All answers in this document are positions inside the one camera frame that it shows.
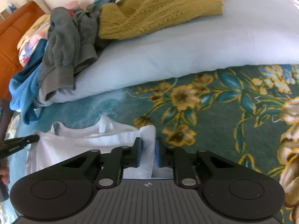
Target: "wooden headboard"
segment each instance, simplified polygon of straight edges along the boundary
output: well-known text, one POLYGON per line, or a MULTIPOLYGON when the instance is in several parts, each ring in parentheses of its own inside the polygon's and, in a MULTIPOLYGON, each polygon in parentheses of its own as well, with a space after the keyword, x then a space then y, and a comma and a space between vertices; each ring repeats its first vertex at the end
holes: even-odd
POLYGON ((22 69, 17 44, 44 11, 33 1, 17 9, 0 24, 0 99, 10 100, 8 84, 22 69))

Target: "white shirt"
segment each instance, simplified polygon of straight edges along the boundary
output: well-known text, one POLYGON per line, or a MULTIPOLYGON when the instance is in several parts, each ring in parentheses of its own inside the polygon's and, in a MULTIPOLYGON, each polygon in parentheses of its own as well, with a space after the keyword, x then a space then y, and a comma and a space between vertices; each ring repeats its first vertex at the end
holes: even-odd
POLYGON ((133 146, 136 137, 143 141, 140 167, 124 170, 124 178, 150 179, 155 159, 155 127, 140 130, 130 125, 114 122, 102 115, 98 123, 85 129, 69 129, 62 123, 53 123, 51 130, 36 130, 39 142, 28 150, 26 175, 52 166, 91 149, 109 153, 115 147, 133 146))

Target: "crosshair marking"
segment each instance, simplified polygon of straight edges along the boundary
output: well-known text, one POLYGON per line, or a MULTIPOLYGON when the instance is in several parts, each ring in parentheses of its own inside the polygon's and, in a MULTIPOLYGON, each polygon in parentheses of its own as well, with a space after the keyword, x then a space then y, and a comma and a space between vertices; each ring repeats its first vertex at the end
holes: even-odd
POLYGON ((146 187, 150 187, 150 186, 152 186, 153 184, 152 183, 149 183, 149 182, 147 182, 147 183, 145 183, 144 184, 146 187))

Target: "mustard yellow sweater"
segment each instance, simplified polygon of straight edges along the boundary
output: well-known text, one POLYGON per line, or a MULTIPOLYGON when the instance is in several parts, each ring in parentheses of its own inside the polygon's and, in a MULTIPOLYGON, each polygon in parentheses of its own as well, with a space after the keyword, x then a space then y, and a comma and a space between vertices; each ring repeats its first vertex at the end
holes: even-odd
POLYGON ((224 0, 121 0, 102 6, 99 37, 127 39, 222 14, 224 0))

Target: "green floral blanket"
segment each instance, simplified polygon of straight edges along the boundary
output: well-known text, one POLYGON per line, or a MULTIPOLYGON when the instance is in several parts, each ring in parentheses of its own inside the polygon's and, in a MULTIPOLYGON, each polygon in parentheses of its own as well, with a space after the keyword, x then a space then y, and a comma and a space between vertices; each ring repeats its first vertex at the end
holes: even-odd
POLYGON ((275 178, 286 192, 280 220, 299 224, 299 65, 227 68, 51 105, 19 136, 54 121, 88 127, 101 114, 153 124, 166 144, 209 150, 275 178))

